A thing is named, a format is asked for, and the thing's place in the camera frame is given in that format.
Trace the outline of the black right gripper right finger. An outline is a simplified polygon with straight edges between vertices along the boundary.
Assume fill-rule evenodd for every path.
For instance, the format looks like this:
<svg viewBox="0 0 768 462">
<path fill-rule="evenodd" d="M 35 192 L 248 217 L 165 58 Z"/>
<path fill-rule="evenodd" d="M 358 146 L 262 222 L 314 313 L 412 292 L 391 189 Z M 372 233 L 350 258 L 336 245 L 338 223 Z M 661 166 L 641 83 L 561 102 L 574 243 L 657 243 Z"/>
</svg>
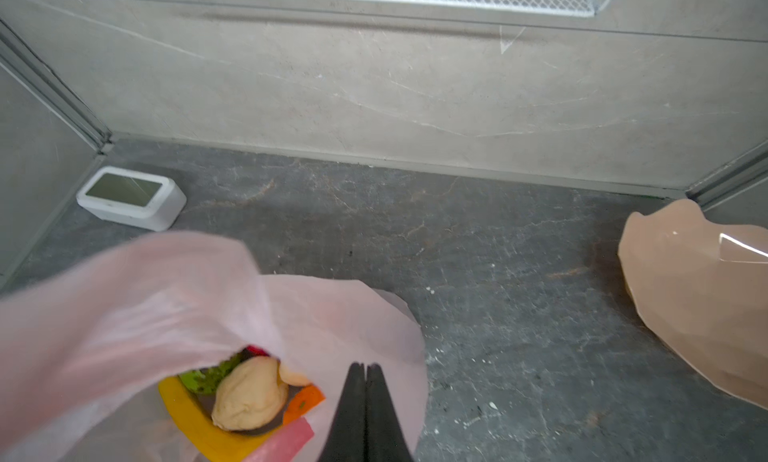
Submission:
<svg viewBox="0 0 768 462">
<path fill-rule="evenodd" d="M 413 462 L 383 369 L 378 364 L 366 368 L 365 460 Z"/>
</svg>

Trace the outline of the pink printed plastic bag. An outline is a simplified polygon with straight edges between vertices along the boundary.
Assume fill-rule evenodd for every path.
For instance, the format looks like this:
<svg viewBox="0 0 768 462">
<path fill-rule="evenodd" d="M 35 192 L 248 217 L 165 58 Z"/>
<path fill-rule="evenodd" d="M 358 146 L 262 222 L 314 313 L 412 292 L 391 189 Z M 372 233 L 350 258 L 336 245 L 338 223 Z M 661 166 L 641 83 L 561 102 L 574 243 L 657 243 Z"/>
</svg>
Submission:
<svg viewBox="0 0 768 462">
<path fill-rule="evenodd" d="M 253 345 L 325 401 L 252 460 L 314 461 L 348 369 L 383 372 L 409 449 L 428 399 L 421 328 L 357 280 L 263 275 L 240 241 L 172 231 L 100 252 L 1 301 L 1 457 L 55 461 L 135 394 Z"/>
</svg>

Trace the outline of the large orange fake orange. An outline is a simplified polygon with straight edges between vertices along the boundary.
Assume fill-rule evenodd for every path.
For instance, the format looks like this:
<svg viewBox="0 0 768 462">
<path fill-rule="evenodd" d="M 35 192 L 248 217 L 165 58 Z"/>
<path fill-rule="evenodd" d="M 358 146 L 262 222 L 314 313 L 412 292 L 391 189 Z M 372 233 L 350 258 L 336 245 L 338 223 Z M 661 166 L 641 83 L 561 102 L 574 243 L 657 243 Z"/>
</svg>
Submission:
<svg viewBox="0 0 768 462">
<path fill-rule="evenodd" d="M 302 387 L 286 404 L 282 415 L 282 424 L 288 425 L 302 418 L 324 400 L 325 395 L 314 384 Z"/>
</svg>

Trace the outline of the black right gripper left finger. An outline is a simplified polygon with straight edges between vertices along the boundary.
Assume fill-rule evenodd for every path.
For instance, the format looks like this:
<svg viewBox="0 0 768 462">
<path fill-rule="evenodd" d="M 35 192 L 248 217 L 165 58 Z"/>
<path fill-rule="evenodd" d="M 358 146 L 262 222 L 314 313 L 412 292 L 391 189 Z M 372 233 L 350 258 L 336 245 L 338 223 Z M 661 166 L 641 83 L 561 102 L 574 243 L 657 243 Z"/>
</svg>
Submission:
<svg viewBox="0 0 768 462">
<path fill-rule="evenodd" d="M 366 454 L 366 377 L 361 363 L 349 367 L 320 462 L 361 462 Z"/>
</svg>

